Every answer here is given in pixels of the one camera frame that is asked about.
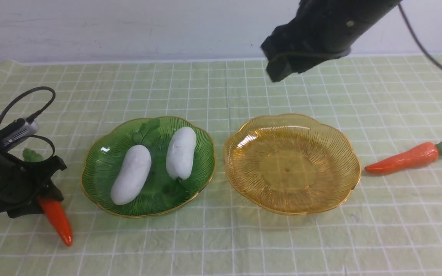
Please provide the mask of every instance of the toy carrot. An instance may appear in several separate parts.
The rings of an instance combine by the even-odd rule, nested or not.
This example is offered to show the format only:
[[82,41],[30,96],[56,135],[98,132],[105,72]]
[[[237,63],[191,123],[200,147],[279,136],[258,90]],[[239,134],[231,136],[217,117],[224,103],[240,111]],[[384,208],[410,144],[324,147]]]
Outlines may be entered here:
[[54,199],[42,197],[38,198],[38,203],[63,242],[67,246],[71,246],[73,244],[73,233],[61,203]]
[[440,156],[442,156],[442,141],[436,145],[432,142],[426,142],[406,152],[366,166],[364,169],[372,174],[390,174],[408,168],[427,166]]

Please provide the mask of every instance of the wall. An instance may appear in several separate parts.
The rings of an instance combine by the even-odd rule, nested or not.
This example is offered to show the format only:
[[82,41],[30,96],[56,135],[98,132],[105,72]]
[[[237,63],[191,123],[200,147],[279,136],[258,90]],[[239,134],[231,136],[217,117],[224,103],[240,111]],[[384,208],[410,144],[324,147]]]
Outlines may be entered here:
[[[0,0],[0,61],[262,56],[260,43],[293,18],[298,1]],[[424,45],[442,53],[442,2],[403,5]],[[354,54],[418,52],[398,9],[353,47]]]

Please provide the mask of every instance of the tablecloth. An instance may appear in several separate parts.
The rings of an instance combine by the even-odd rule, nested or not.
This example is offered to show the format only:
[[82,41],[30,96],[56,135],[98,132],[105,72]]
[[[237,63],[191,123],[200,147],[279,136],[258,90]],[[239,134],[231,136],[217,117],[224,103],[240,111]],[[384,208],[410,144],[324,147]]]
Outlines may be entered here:
[[[442,72],[422,56],[350,57],[272,83],[265,61],[0,63],[0,112],[41,85],[57,91],[39,135],[68,168],[53,180],[74,230],[67,248],[43,215],[0,214],[0,276],[442,276],[442,159],[386,177],[363,175],[339,208],[286,217],[237,194],[223,144],[252,117],[296,112],[341,130],[363,166],[442,140]],[[49,99],[39,92],[5,122]],[[180,210],[153,218],[109,215],[79,188],[93,141],[124,121],[175,115],[208,131],[218,167]],[[23,147],[49,155],[38,140]]]

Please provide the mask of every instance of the green plate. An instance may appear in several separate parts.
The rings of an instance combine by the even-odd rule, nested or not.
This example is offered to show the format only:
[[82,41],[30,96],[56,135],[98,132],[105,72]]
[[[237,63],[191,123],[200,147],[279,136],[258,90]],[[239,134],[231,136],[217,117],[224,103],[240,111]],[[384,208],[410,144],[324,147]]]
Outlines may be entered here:
[[[137,145],[137,134],[143,123],[159,127],[144,136],[141,145],[151,153],[151,169],[141,193],[130,203],[116,205],[110,192],[127,150]],[[191,127],[197,136],[191,176],[177,182],[167,174],[165,161],[168,144],[175,131]],[[181,208],[209,183],[214,174],[216,158],[209,134],[179,117],[140,118],[125,122],[97,140],[86,156],[81,187],[86,196],[104,211],[128,218],[162,215]]]

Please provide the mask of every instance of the glass plate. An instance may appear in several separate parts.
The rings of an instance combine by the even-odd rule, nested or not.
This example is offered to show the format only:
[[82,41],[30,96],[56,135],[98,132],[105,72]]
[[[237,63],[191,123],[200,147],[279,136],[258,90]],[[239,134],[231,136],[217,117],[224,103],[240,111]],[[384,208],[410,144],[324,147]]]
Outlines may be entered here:
[[284,215],[333,209],[361,178],[344,134],[300,114],[251,119],[224,145],[224,164],[235,190]]
[[[142,145],[151,153],[151,169],[140,194],[130,203],[116,205],[110,192],[127,150],[136,145],[134,132],[149,118],[125,122],[97,140],[86,156],[81,187],[86,196],[112,215],[141,218],[166,214],[181,208],[210,182],[216,166],[214,143],[209,134],[179,117],[159,117],[160,127],[146,135]],[[167,174],[165,161],[168,144],[181,127],[191,127],[197,136],[191,176],[176,182]]]

